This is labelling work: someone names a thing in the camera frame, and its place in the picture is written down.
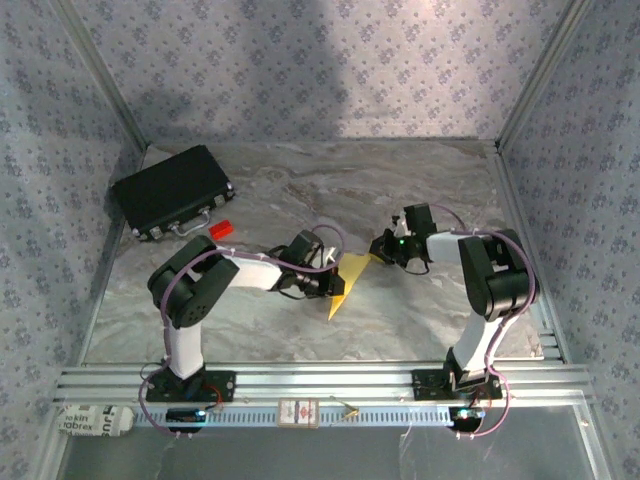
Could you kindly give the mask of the small label card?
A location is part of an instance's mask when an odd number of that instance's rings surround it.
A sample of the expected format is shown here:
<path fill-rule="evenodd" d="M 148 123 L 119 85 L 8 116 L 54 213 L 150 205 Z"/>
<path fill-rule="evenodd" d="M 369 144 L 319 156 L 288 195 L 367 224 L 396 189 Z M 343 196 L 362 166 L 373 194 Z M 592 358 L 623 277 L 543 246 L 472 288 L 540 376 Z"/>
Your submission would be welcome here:
<path fill-rule="evenodd" d="M 314 398 L 281 398 L 276 422 L 281 428 L 317 429 L 320 425 L 320 403 Z"/>

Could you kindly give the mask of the aluminium side rail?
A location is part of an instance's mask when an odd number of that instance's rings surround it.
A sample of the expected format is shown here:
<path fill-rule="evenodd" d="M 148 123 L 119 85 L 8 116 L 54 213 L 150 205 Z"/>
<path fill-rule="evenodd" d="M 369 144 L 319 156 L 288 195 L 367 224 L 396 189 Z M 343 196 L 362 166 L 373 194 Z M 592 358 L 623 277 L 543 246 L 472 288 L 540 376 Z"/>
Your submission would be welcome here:
<path fill-rule="evenodd" d="M 91 232 L 94 234 L 91 249 L 86 254 L 86 259 L 91 260 L 94 271 L 91 276 L 91 284 L 84 282 L 87 287 L 87 300 L 79 313 L 79 334 L 77 336 L 77 355 L 73 361 L 74 365 L 81 366 L 85 362 L 85 357 L 91 341 L 91 336 L 96 321 L 97 312 L 100 309 L 104 292 L 111 274 L 112 265 L 116 251 L 124 229 L 124 216 L 118 206 L 117 201 L 111 191 L 111 187 L 124 177 L 130 176 L 141 169 L 147 144 L 142 143 L 122 147 L 118 162 L 113 168 L 109 179 L 100 190 L 101 212 L 103 213 L 103 227 L 94 227 Z"/>
<path fill-rule="evenodd" d="M 537 301 L 530 308 L 530 311 L 538 330 L 542 356 L 546 361 L 571 363 L 571 356 L 557 309 L 550 293 L 548 281 L 527 222 L 522 201 L 518 195 L 515 180 L 498 148 L 495 147 L 495 150 L 496 153 L 493 155 L 491 162 L 492 171 L 496 176 L 496 187 L 500 197 L 501 208 L 507 223 L 519 234 L 521 243 L 538 279 L 539 293 Z"/>

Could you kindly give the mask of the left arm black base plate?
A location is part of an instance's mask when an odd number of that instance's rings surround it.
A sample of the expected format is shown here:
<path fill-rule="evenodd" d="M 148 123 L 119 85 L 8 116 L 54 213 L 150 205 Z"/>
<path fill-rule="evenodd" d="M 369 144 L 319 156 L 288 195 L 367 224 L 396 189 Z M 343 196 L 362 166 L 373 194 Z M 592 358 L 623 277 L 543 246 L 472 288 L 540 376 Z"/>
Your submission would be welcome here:
<path fill-rule="evenodd" d="M 234 371 L 201 369 L 188 379 L 180 379 L 171 370 L 154 375 L 145 400 L 151 403 L 223 403 L 232 402 L 235 393 Z"/>

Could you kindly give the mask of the aluminium corner post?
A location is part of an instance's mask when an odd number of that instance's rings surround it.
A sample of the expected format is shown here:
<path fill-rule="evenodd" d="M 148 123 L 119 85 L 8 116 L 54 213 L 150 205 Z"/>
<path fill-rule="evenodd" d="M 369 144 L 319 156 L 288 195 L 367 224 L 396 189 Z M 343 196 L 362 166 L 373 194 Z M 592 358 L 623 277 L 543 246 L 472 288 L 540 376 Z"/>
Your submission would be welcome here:
<path fill-rule="evenodd" d="M 521 94 L 496 138 L 495 145 L 500 154 L 513 148 L 520 131 L 549 85 L 593 3 L 594 0 L 567 0 L 545 47 L 527 77 Z"/>
<path fill-rule="evenodd" d="M 49 3 L 124 133 L 140 152 L 145 152 L 148 143 L 72 1 L 49 0 Z"/>

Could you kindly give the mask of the small brass clip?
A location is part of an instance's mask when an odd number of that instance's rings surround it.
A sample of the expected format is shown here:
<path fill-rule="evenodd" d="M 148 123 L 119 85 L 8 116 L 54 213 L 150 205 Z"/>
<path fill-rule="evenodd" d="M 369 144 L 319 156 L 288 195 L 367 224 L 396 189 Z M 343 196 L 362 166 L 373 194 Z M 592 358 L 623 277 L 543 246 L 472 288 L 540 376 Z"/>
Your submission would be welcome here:
<path fill-rule="evenodd" d="M 346 409 L 346 413 L 342 416 L 341 420 L 346 420 L 349 418 L 353 418 L 359 415 L 360 413 L 360 409 L 347 403 L 346 401 L 340 400 L 335 396 L 331 396 L 330 399 L 334 402 L 339 403 L 340 405 L 344 406 Z"/>

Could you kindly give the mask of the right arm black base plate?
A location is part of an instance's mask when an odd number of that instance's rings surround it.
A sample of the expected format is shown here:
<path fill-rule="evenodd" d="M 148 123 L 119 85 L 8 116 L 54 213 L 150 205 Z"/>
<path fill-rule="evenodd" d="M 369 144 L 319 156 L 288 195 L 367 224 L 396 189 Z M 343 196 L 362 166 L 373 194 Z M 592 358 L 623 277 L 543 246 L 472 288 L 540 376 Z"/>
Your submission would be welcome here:
<path fill-rule="evenodd" d="M 454 373 L 445 369 L 417 369 L 411 371 L 411 386 L 416 401 L 426 400 L 500 400 L 501 382 L 489 375 L 470 382 L 456 382 Z"/>

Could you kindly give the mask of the black briefcase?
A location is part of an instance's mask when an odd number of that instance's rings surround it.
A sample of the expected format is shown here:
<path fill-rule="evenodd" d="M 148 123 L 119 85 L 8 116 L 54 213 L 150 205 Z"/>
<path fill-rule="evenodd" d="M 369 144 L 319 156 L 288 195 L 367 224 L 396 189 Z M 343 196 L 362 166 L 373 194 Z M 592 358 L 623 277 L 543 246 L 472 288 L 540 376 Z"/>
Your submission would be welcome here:
<path fill-rule="evenodd" d="M 134 238 L 157 241 L 166 233 L 188 235 L 183 225 L 200 219 L 233 199 L 235 188 L 204 145 L 193 146 L 116 181 L 110 188 Z"/>

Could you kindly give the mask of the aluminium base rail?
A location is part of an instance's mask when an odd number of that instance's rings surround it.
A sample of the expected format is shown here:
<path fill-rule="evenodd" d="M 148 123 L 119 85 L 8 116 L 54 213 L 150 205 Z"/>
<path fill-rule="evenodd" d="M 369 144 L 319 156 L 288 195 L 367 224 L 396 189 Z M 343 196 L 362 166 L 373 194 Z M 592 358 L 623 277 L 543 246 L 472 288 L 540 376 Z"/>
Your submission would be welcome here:
<path fill-rule="evenodd" d="M 426 362 L 298 362 L 210 363 L 210 370 L 236 373 L 234 402 L 267 405 L 280 398 L 329 399 L 371 404 L 413 400 L 414 370 L 439 370 Z M 584 365 L 558 361 L 499 361 L 496 369 L 510 385 L 517 407 L 572 405 L 595 399 L 591 376 Z M 53 401 L 132 405 L 137 400 L 141 367 L 134 364 L 95 364 L 69 367 L 57 380 Z"/>

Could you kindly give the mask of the yellow cloth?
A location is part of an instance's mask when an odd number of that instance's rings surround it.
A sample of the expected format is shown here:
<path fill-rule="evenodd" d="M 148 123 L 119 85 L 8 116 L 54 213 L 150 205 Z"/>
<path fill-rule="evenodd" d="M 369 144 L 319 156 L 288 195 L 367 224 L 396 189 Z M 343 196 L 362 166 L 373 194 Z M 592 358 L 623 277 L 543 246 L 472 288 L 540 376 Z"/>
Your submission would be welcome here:
<path fill-rule="evenodd" d="M 342 306 L 353 289 L 356 281 L 359 279 L 371 260 L 372 256 L 370 254 L 344 254 L 338 265 L 339 275 L 344 280 L 344 291 L 341 295 L 332 298 L 328 313 L 329 321 L 332 320 L 339 308 Z"/>

